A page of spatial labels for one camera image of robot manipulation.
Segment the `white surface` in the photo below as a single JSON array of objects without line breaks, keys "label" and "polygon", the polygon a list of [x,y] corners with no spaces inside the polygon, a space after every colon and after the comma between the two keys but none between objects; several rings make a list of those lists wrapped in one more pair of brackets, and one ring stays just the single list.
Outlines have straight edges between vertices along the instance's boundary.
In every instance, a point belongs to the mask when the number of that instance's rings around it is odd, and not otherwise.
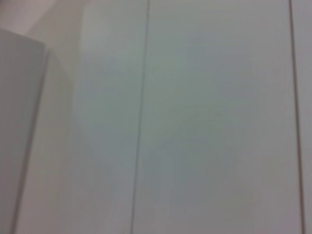
[{"label": "white surface", "polygon": [[58,233],[60,185],[68,156],[71,103],[86,2],[58,1],[27,34],[47,44],[49,63],[16,234]]},{"label": "white surface", "polygon": [[306,233],[312,233],[312,1],[292,1]]},{"label": "white surface", "polygon": [[86,6],[58,234],[129,234],[146,0]]},{"label": "white surface", "polygon": [[288,7],[151,0],[134,234],[301,233]]},{"label": "white surface", "polygon": [[25,35],[57,0],[1,0],[0,27]]},{"label": "white surface", "polygon": [[0,233],[11,234],[43,75],[42,43],[0,30]]}]

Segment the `white cabinet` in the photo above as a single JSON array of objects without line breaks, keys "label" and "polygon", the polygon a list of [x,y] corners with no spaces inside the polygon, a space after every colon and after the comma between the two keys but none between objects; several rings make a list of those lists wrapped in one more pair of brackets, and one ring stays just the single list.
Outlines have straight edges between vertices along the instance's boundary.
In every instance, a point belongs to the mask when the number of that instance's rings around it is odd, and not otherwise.
[{"label": "white cabinet", "polygon": [[301,233],[288,1],[151,0],[133,234]]},{"label": "white cabinet", "polygon": [[0,233],[14,228],[43,78],[42,43],[0,30]]}]

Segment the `white door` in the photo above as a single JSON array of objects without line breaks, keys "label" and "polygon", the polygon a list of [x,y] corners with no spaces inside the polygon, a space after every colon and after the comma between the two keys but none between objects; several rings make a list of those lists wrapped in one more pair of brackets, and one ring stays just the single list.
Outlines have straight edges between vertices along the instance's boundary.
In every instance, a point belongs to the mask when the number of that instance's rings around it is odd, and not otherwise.
[{"label": "white door", "polygon": [[301,233],[289,22],[151,0],[133,234]]}]

